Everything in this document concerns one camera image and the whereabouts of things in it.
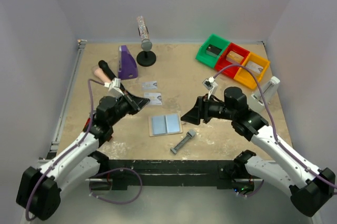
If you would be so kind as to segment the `white gold credit card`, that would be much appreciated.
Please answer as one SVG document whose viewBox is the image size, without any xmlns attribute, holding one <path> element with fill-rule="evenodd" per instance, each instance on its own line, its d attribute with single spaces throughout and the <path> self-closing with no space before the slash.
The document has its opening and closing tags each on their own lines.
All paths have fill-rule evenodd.
<svg viewBox="0 0 337 224">
<path fill-rule="evenodd" d="M 149 105 L 162 105 L 162 95 L 161 93 L 144 93 L 144 97 L 149 99 Z"/>
</svg>

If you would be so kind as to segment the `silver credit card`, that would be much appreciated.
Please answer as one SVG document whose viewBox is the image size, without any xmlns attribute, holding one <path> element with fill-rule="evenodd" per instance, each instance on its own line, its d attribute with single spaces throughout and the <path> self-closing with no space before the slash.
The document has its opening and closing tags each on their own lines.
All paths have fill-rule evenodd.
<svg viewBox="0 0 337 224">
<path fill-rule="evenodd" d="M 149 81 L 149 82 L 143 82 L 142 83 L 142 90 L 156 90 L 157 89 L 157 81 Z"/>
</svg>

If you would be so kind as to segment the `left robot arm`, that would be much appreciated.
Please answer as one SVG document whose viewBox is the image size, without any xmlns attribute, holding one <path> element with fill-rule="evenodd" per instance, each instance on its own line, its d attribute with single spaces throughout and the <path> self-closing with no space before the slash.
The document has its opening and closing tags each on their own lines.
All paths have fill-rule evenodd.
<svg viewBox="0 0 337 224">
<path fill-rule="evenodd" d="M 25 209 L 26 220 L 47 220 L 57 210 L 67 189 L 96 175 L 101 162 L 94 158 L 94 152 L 111 139 L 113 125 L 126 115 L 137 114 L 149 102 L 148 98 L 128 91 L 118 98 L 101 98 L 83 131 L 66 149 L 39 168 L 28 167 L 16 197 L 16 203 Z"/>
</svg>

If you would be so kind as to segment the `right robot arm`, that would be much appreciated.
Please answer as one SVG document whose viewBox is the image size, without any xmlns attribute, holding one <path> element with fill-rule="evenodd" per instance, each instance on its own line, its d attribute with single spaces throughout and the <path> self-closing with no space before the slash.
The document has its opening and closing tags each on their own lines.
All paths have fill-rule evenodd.
<svg viewBox="0 0 337 224">
<path fill-rule="evenodd" d="M 181 120 L 199 125 L 212 118 L 230 120 L 236 133 L 274 160 L 269 163 L 250 151 L 235 159 L 248 174 L 283 191 L 300 213 L 312 217 L 333 197 L 334 172 L 319 168 L 290 147 L 278 136 L 274 124 L 249 108 L 247 97 L 239 87 L 226 88 L 222 102 L 213 95 L 197 97 L 194 107 Z"/>
</svg>

